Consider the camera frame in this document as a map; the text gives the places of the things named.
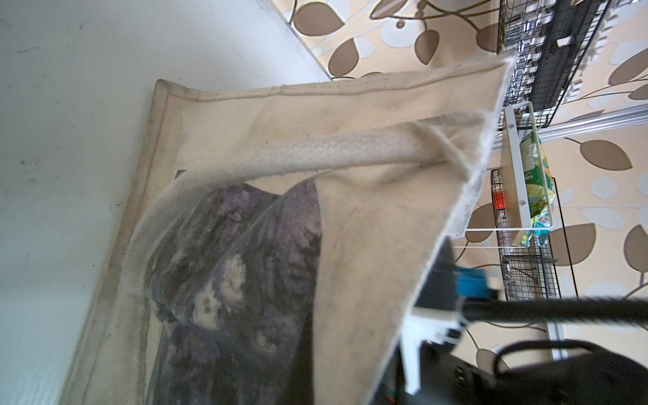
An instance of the red object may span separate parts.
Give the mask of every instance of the red object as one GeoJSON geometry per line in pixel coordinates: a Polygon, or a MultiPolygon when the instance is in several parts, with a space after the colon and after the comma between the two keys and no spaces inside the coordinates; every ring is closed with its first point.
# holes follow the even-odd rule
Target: red object
{"type": "Polygon", "coordinates": [[[497,209],[505,209],[506,205],[504,204],[504,193],[502,191],[496,191],[493,194],[494,201],[492,202],[492,206],[497,210],[497,209]]]}

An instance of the white wall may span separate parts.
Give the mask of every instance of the white wall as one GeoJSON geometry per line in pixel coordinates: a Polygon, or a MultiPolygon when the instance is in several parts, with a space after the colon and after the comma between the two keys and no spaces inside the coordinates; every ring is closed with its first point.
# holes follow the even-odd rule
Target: white wall
{"type": "Polygon", "coordinates": [[[158,78],[328,80],[266,0],[0,2],[0,404],[57,401],[158,78]]]}

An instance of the fabric edge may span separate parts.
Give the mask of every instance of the fabric edge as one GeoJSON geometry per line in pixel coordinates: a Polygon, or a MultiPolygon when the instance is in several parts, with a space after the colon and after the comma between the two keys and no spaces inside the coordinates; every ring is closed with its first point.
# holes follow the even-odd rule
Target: fabric edge
{"type": "MultiPolygon", "coordinates": [[[[507,90],[509,88],[509,85],[511,84],[511,80],[513,79],[513,71],[515,69],[515,61],[517,60],[516,53],[514,53],[514,52],[508,52],[506,55],[508,56],[507,61],[508,61],[509,67],[505,72],[504,81],[502,83],[502,88],[500,90],[500,94],[498,95],[497,105],[499,105],[499,106],[504,105],[504,98],[506,97],[506,92],[507,92],[507,90]]],[[[489,126],[491,126],[492,128],[496,128],[496,125],[497,125],[497,122],[498,122],[498,119],[499,119],[499,115],[489,114],[487,116],[487,118],[489,118],[489,120],[488,120],[488,122],[486,122],[485,128],[488,128],[489,126]]],[[[471,208],[469,209],[467,214],[465,214],[464,216],[457,215],[457,216],[454,217],[454,219],[452,221],[452,224],[450,226],[449,235],[448,235],[451,239],[453,239],[453,238],[457,239],[459,237],[462,237],[463,234],[465,234],[465,230],[468,227],[468,223],[470,222],[470,217],[472,215],[472,211],[474,210],[474,206],[477,204],[477,200],[478,200],[480,192],[481,192],[481,186],[483,184],[483,179],[484,179],[484,177],[486,175],[485,171],[486,171],[486,168],[487,168],[487,165],[488,165],[488,160],[490,158],[490,154],[492,152],[493,144],[495,143],[495,137],[493,137],[489,141],[488,138],[486,138],[486,136],[481,136],[480,140],[481,140],[480,148],[486,148],[490,152],[488,154],[482,155],[482,157],[481,157],[482,160],[477,162],[477,165],[476,165],[478,168],[480,168],[479,169],[480,171],[477,172],[476,175],[473,178],[469,179],[469,186],[467,186],[468,189],[465,190],[465,193],[469,193],[471,191],[471,186],[470,185],[472,185],[472,187],[474,187],[473,191],[477,191],[477,193],[474,196],[471,196],[471,197],[474,197],[473,198],[474,201],[471,201],[470,203],[464,205],[464,207],[471,206],[471,208]]]]}
{"type": "Polygon", "coordinates": [[[383,73],[382,75],[371,75],[355,80],[283,85],[266,87],[264,89],[228,91],[225,93],[192,89],[164,79],[159,79],[158,82],[163,83],[168,88],[170,95],[196,102],[269,97],[273,95],[356,95],[371,91],[409,89],[424,86],[433,81],[468,75],[476,71],[496,69],[501,65],[511,63],[512,59],[513,55],[511,54],[501,54],[478,58],[457,65],[440,67],[431,71],[383,73]]]}
{"type": "Polygon", "coordinates": [[[146,124],[145,136],[142,139],[135,174],[126,199],[126,206],[117,228],[117,236],[110,246],[108,262],[99,275],[82,332],[75,346],[73,359],[66,373],[63,391],[58,402],[61,405],[83,404],[85,401],[104,331],[117,297],[123,253],[126,251],[131,234],[137,224],[137,215],[141,209],[142,197],[146,189],[149,169],[157,146],[169,94],[168,82],[158,80],[153,90],[149,119],[146,124]]]}

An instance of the leaf pattern wallpaper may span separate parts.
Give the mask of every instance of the leaf pattern wallpaper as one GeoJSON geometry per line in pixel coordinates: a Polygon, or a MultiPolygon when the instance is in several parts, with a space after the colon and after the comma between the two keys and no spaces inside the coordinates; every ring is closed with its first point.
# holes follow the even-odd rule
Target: leaf pattern wallpaper
{"type": "Polygon", "coordinates": [[[334,79],[452,65],[497,51],[496,0],[273,0],[334,79]]]}
{"type": "MultiPolygon", "coordinates": [[[[547,142],[544,149],[556,178],[564,223],[558,210],[550,240],[563,297],[614,295],[648,298],[648,124],[547,142]]],[[[499,153],[490,167],[499,165],[499,153]]],[[[489,176],[469,227],[494,222],[489,176]]],[[[495,233],[466,232],[454,242],[457,264],[482,267],[489,283],[502,289],[495,233]]],[[[491,371],[493,353],[523,339],[544,339],[544,326],[475,323],[457,355],[491,371]]],[[[567,338],[590,340],[648,366],[648,330],[615,325],[564,325],[567,338]]],[[[548,353],[507,356],[508,367],[544,361],[548,353]]]]}
{"type": "Polygon", "coordinates": [[[646,0],[607,12],[552,124],[648,104],[646,21],[646,0]]]}

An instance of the wire rack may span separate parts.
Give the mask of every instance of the wire rack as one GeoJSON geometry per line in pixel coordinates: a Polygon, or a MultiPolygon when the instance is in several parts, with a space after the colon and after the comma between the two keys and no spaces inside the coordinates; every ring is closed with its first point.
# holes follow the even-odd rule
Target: wire rack
{"type": "MultiPolygon", "coordinates": [[[[508,227],[506,209],[503,204],[501,170],[491,171],[491,192],[494,202],[495,224],[497,228],[508,227]]],[[[556,276],[556,259],[551,252],[549,241],[539,246],[536,238],[531,238],[528,248],[513,246],[517,231],[497,231],[497,244],[501,247],[500,264],[506,300],[544,299],[560,297],[556,276]]]]}
{"type": "MultiPolygon", "coordinates": [[[[519,55],[504,106],[531,101],[538,128],[550,124],[609,7],[604,0],[572,3],[500,0],[498,50],[519,55]]],[[[529,118],[516,115],[518,129],[530,129],[529,118]]]]}

